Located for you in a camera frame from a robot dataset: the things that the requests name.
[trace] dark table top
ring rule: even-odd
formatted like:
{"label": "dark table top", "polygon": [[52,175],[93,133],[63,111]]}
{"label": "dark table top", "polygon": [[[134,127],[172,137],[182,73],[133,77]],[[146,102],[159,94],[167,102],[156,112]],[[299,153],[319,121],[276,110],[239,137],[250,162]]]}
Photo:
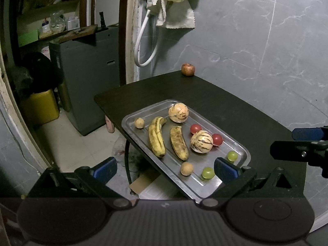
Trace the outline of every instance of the dark table top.
{"label": "dark table top", "polygon": [[249,166],[258,173],[285,168],[299,187],[304,187],[306,163],[278,161],[270,155],[275,140],[291,140],[291,131],[229,92],[199,77],[180,71],[144,79],[95,96],[95,102],[114,126],[141,152],[121,126],[122,119],[137,110],[176,99],[224,130],[251,154]]}

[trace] tray rim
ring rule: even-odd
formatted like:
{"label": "tray rim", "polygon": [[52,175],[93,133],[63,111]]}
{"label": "tray rim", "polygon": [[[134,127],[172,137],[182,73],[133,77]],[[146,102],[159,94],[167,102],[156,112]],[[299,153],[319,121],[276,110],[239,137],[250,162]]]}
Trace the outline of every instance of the tray rim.
{"label": "tray rim", "polygon": [[[161,102],[157,102],[154,103],[152,105],[149,105],[147,107],[144,107],[140,110],[137,110],[129,115],[126,115],[121,122],[121,126],[122,128],[125,130],[125,132],[134,140],[134,142],[145,152],[145,154],[147,154],[147,158],[150,159],[153,163],[155,163],[159,169],[167,176],[170,178],[170,180],[172,180],[181,190],[183,190],[183,192],[185,194],[187,194],[191,199],[194,199],[197,203],[200,203],[201,200],[203,200],[202,197],[199,197],[195,192],[193,192],[186,184],[184,184],[183,181],[180,180],[180,178],[171,171],[171,169],[169,169],[158,157],[156,157],[154,155],[154,153],[146,146],[146,147],[142,147],[141,145],[145,145],[145,143],[139,139],[138,136],[136,136],[130,129],[130,127],[127,125],[127,119],[132,117],[133,115],[139,114],[145,110],[148,110],[152,107],[156,107],[160,104],[166,103],[166,102],[180,102],[178,100],[175,99],[166,99],[163,100]],[[235,140],[233,137],[231,137],[229,134],[227,134],[225,131],[223,131],[222,129],[220,129],[217,125],[213,124],[211,121],[209,121],[207,118],[203,117],[203,115],[197,113],[195,110],[193,110],[191,107],[188,107],[188,109],[190,111],[192,111],[193,113],[198,114],[199,116],[201,116],[203,118],[203,120],[207,121],[209,124],[213,125],[216,129],[220,130],[224,135],[226,135],[227,137],[229,137],[230,139],[232,139],[235,143],[237,143],[240,147],[242,147],[242,149],[244,149],[244,151],[246,152],[246,160],[243,163],[243,166],[246,166],[249,164],[250,160],[251,160],[251,154],[248,151],[248,149],[243,146],[242,144],[240,144],[237,140]]]}

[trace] ripe banana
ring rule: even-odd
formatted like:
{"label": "ripe banana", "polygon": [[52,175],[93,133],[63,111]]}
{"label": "ripe banana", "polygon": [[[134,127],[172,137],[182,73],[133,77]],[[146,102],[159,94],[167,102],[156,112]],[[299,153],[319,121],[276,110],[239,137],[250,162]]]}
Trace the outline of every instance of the ripe banana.
{"label": "ripe banana", "polygon": [[189,157],[189,152],[183,139],[182,127],[178,125],[173,126],[170,130],[170,138],[176,155],[181,160],[187,160]]}
{"label": "ripe banana", "polygon": [[165,145],[162,136],[162,125],[166,123],[166,118],[155,117],[148,127],[148,136],[151,145],[151,150],[157,157],[165,155]]}

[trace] round bolt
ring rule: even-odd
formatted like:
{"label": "round bolt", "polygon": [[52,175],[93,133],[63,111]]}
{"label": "round bolt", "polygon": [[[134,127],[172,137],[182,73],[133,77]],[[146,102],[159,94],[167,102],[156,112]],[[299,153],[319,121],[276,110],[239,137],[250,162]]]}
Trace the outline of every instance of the round bolt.
{"label": "round bolt", "polygon": [[219,204],[219,202],[216,199],[208,198],[202,201],[202,205],[206,207],[215,207]]}
{"label": "round bolt", "polygon": [[127,207],[129,205],[129,201],[124,198],[118,198],[113,201],[113,205],[116,207]]}

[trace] red tomato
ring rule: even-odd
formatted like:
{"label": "red tomato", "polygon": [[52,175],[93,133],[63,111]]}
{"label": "red tomato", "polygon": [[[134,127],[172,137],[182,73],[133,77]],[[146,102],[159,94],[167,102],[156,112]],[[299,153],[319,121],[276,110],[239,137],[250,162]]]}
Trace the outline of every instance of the red tomato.
{"label": "red tomato", "polygon": [[214,133],[212,135],[213,138],[213,145],[214,146],[220,146],[223,143],[223,138],[220,134]]}
{"label": "red tomato", "polygon": [[197,131],[200,131],[200,130],[202,130],[202,127],[199,124],[192,124],[190,127],[190,132],[193,134],[195,134]]}

